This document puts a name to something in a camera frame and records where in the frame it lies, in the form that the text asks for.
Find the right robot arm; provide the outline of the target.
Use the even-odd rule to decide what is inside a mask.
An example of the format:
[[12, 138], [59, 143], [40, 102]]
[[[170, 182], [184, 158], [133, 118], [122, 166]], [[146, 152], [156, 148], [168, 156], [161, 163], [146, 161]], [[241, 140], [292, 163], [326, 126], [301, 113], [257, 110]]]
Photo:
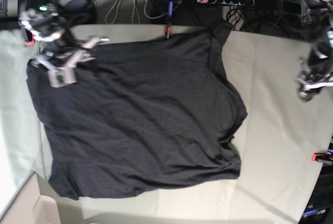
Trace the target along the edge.
[[93, 0], [85, 2], [76, 12], [69, 12], [61, 0], [28, 0], [19, 12], [19, 25], [32, 34], [45, 48], [30, 61], [44, 68], [51, 87], [60, 88], [77, 82], [75, 68], [79, 63], [94, 60], [91, 50], [108, 37], [91, 36], [85, 41], [76, 39], [71, 28], [87, 16]]

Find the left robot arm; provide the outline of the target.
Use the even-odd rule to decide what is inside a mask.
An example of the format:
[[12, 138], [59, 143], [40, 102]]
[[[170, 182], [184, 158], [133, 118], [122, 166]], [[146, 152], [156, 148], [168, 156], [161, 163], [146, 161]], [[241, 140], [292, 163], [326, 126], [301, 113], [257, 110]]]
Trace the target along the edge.
[[303, 22], [314, 37], [307, 58], [300, 61], [298, 95], [308, 102], [325, 87], [332, 87], [332, 0], [301, 0]]

